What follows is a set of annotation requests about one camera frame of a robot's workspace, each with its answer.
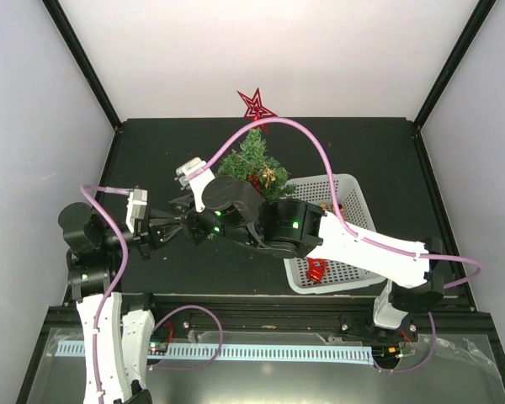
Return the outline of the red berry sprig ornament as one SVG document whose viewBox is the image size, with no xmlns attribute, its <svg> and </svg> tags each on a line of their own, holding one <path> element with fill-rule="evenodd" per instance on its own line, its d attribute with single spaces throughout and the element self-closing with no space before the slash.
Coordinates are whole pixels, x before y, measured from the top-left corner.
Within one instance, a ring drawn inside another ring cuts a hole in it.
<svg viewBox="0 0 505 404">
<path fill-rule="evenodd" d="M 254 189 L 259 193 L 263 194 L 261 182 L 258 176 L 249 174 L 247 176 L 247 181 L 254 187 Z"/>
</svg>

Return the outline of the small green christmas tree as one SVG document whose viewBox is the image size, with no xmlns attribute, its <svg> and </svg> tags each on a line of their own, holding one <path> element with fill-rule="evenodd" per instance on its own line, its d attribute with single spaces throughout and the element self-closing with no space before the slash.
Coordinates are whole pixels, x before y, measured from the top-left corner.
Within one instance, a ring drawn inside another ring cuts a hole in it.
<svg viewBox="0 0 505 404">
<path fill-rule="evenodd" d="M 262 171 L 265 166 L 275 170 L 276 184 L 268 190 L 263 187 Z M 259 177 L 263 194 L 247 181 L 249 174 Z M 251 129 L 239 148 L 222 158 L 215 179 L 205 188 L 202 200 L 205 211 L 219 222 L 215 237 L 226 237 L 244 245 L 266 248 L 261 214 L 265 204 L 290 196 L 295 186 L 289 184 L 290 173 L 274 157 L 267 154 L 267 142 L 260 129 Z"/>
</svg>

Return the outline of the red star ornament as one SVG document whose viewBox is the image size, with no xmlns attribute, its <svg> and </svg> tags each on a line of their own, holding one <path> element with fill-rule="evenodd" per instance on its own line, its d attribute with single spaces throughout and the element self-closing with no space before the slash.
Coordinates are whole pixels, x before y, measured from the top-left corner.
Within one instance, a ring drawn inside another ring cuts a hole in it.
<svg viewBox="0 0 505 404">
<path fill-rule="evenodd" d="M 262 119 L 277 117 L 276 113 L 268 109 L 263 104 L 260 88 L 256 88 L 251 97 L 240 91 L 237 91 L 237 94 L 239 95 L 242 102 L 246 105 L 245 113 L 243 115 L 244 119 L 255 122 Z"/>
</svg>

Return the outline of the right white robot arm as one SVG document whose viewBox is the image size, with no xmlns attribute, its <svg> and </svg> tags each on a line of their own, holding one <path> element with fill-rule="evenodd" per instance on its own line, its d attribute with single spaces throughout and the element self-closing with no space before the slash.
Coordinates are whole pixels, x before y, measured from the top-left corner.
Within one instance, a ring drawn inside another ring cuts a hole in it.
<svg viewBox="0 0 505 404">
<path fill-rule="evenodd" d="M 428 313 L 444 298 L 443 277 L 422 242 L 344 225 L 335 214 L 298 199 L 267 200 L 232 176 L 181 173 L 176 179 L 191 192 L 183 225 L 197 243 L 222 237 L 275 258 L 340 262 L 385 278 L 365 319 L 373 338 L 387 338 L 408 314 Z"/>
</svg>

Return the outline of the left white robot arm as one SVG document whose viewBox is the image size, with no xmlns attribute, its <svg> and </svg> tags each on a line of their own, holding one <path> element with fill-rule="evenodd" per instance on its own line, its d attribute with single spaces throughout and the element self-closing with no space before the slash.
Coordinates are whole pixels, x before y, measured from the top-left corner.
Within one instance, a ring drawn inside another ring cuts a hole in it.
<svg viewBox="0 0 505 404">
<path fill-rule="evenodd" d="M 123 249 L 136 248 L 144 259 L 181 229 L 175 214 L 147 210 L 134 231 L 114 234 L 98 212 L 83 202 L 68 205 L 58 217 L 66 253 L 68 286 L 82 322 L 86 362 L 86 403 L 149 403 L 146 365 L 150 336 L 164 316 L 152 295 L 126 304 L 118 272 Z"/>
</svg>

